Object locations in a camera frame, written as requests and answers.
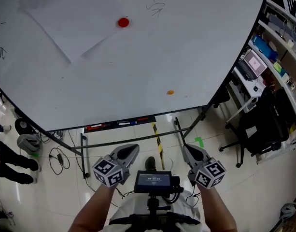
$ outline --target laptop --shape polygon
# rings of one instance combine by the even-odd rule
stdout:
[[[259,55],[253,50],[245,55],[243,60],[239,60],[236,65],[236,68],[245,80],[257,79],[267,67]]]

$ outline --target black chair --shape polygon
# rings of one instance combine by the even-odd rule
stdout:
[[[265,88],[256,107],[241,116],[238,128],[230,123],[226,124],[226,128],[232,129],[238,137],[238,141],[221,147],[219,151],[222,152],[225,148],[240,144],[241,160],[236,165],[239,168],[243,164],[245,148],[251,153],[251,156],[278,150],[282,142],[289,137],[284,116],[279,112],[281,109],[278,107],[280,105],[277,104],[277,100],[269,88]],[[249,138],[246,129],[252,127],[256,127],[256,132]]]
[[[222,89],[219,90],[219,92],[216,94],[214,100],[213,100],[213,107],[214,108],[218,108],[220,103],[224,103],[224,102],[227,102],[230,100],[230,96],[229,96],[229,93],[227,91],[227,88],[224,87]],[[201,121],[203,121],[204,119],[206,118],[206,115],[204,115],[202,118],[201,118]]]

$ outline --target forearm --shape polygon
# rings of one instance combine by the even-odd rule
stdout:
[[[114,188],[101,185],[76,216],[69,232],[96,232],[103,229]]]
[[[211,232],[236,232],[236,222],[215,188],[198,185],[201,192],[205,221]]]

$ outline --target sneaker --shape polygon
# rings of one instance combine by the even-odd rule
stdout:
[[[37,183],[37,178],[32,177],[33,178],[33,182],[31,184],[36,184]]]
[[[12,218],[12,217],[14,217],[14,214],[13,214],[12,211],[6,211],[6,212],[4,212],[4,213],[5,213],[5,215],[7,216],[7,218]]]
[[[41,172],[42,171],[42,167],[40,166],[40,164],[37,162],[38,165],[38,169],[36,170],[36,172]]]
[[[156,171],[155,158],[154,157],[149,157],[146,160],[145,168],[146,168],[147,171]]]
[[[4,133],[7,134],[11,130],[12,126],[3,126]]]

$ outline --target yellow and black striped tape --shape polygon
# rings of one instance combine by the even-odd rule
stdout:
[[[156,124],[154,122],[152,122],[152,127],[153,127],[155,135],[158,135]],[[164,159],[163,159],[163,147],[162,147],[162,144],[161,144],[161,139],[159,137],[157,137],[156,142],[157,142],[159,156],[161,157],[162,169],[165,170]]]

